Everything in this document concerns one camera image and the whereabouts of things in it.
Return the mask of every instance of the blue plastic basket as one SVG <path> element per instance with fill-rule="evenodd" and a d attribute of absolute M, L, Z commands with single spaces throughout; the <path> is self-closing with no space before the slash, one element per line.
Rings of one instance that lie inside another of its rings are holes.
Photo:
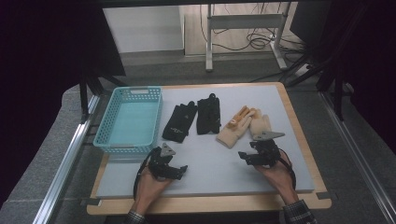
<path fill-rule="evenodd" d="M 148 154 L 156 147 L 161 87 L 119 87 L 110 98 L 93 145 L 109 154 Z"/>

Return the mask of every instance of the table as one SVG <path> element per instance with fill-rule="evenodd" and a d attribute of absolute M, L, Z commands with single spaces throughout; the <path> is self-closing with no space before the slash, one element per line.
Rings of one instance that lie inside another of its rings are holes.
<path fill-rule="evenodd" d="M 300 193 L 300 199 L 304 199 L 310 208 L 324 209 L 332 205 L 326 195 L 327 190 L 321 178 L 318 167 L 306 142 L 304 133 L 299 121 L 293 111 L 290 99 L 281 83 L 254 83 L 254 84 L 213 84 L 213 85 L 188 85 L 188 86 L 167 86 L 164 89 L 185 89 L 185 88 L 223 88 L 223 87 L 253 87 L 253 86 L 276 86 L 279 96 L 285 106 L 286 113 L 290 119 L 290 124 L 295 133 L 298 145 L 304 156 L 309 173 L 315 185 L 315 189 L 309 193 Z M 100 180 L 106 169 L 108 155 L 102 159 L 95 184 L 92 189 L 91 198 L 96 198 Z M 87 212 L 91 215 L 120 215 L 128 213 L 132 206 L 133 199 L 102 199 L 99 205 L 88 205 Z M 196 196 L 196 197 L 162 197 L 148 211 L 149 214 L 172 214 L 172 213 L 202 213 L 202 212 L 232 212 L 232 211 L 272 211 L 279 210 L 283 206 L 283 201 L 279 195 L 274 193 L 260 193 L 234 196 Z"/>

